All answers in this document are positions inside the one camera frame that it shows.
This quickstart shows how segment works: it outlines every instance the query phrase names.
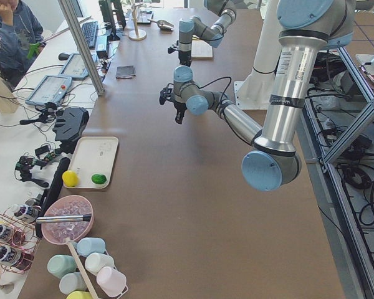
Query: tray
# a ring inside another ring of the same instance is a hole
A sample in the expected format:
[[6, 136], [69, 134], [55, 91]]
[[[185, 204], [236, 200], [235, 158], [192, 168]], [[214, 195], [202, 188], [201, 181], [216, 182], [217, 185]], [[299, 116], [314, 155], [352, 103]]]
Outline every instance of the tray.
[[[77, 142], [74, 154], [70, 160], [69, 170], [79, 177], [78, 185], [68, 189], [103, 189], [111, 180], [111, 173], [119, 140], [111, 136], [85, 136]], [[92, 182], [95, 173], [104, 174], [107, 182], [98, 185]]]

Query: brown tabletop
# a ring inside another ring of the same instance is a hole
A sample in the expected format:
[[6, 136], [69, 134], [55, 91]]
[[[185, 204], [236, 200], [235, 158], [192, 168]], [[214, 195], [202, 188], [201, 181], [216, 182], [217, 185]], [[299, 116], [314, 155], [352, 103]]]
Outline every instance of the brown tabletop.
[[[62, 196], [91, 201], [96, 217], [89, 236], [106, 241], [127, 276], [124, 298], [344, 298], [305, 165], [294, 182], [256, 191], [241, 174], [250, 147], [215, 113], [186, 113], [177, 125], [173, 106], [159, 105], [159, 91], [178, 65], [177, 54], [166, 50], [178, 38], [178, 20], [194, 14], [207, 24], [217, 18], [204, 10], [155, 11], [176, 32], [152, 24], [140, 27], [148, 34], [143, 41], [123, 37], [85, 130], [119, 138], [111, 183], [104, 191]], [[194, 79], [201, 85], [223, 76], [244, 80], [261, 25], [257, 11], [238, 11], [214, 59], [193, 62]], [[119, 65], [134, 65], [137, 76], [116, 80]], [[262, 122], [265, 112], [249, 114]], [[65, 298], [46, 269], [58, 253], [67, 248], [41, 242], [19, 298]]]

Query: keyboard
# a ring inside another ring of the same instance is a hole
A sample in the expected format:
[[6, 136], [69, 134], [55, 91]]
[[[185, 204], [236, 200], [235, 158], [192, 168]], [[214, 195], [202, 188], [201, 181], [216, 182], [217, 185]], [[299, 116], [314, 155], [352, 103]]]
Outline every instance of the keyboard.
[[86, 43], [90, 49], [95, 48], [97, 40], [98, 22], [92, 21], [82, 24], [82, 33], [85, 37]]

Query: mug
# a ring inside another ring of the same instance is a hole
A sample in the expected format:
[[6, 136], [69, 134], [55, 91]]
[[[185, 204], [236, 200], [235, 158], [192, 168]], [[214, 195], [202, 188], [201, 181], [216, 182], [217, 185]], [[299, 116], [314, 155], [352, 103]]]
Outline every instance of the mug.
[[109, 297], [116, 297], [126, 287], [126, 276], [118, 270], [106, 266], [97, 274], [97, 283]]
[[57, 254], [47, 263], [47, 270], [61, 279], [64, 275], [75, 272], [76, 262], [70, 255]]
[[95, 276], [97, 276], [99, 271], [106, 266], [111, 268], [114, 268], [115, 266], [113, 258], [106, 254], [98, 254], [94, 252], [90, 254], [85, 261], [86, 270]]
[[105, 242], [101, 238], [83, 238], [77, 243], [77, 253], [88, 257], [93, 252], [103, 254], [105, 252]]
[[87, 286], [79, 272], [68, 273], [61, 278], [60, 291], [64, 295], [69, 295], [73, 291], [86, 291]]
[[93, 299], [89, 292], [74, 291], [68, 295], [67, 299]]

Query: pink bowl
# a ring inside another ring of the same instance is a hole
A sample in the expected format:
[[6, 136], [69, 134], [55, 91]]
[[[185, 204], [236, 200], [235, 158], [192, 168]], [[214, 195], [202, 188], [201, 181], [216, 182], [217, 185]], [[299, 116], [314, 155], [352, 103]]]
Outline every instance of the pink bowl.
[[[90, 222], [62, 222], [55, 224], [42, 224], [43, 237], [50, 243], [55, 245], [64, 245], [65, 238], [69, 237], [72, 241], [78, 242], [81, 238], [85, 237], [92, 229], [94, 222], [93, 206], [85, 197], [80, 195], [69, 195], [60, 198], [58, 201], [48, 208], [45, 216], [62, 216], [79, 215], [80, 211], [83, 214], [91, 214], [92, 219]], [[61, 232], [61, 236], [56, 235], [56, 232]]]

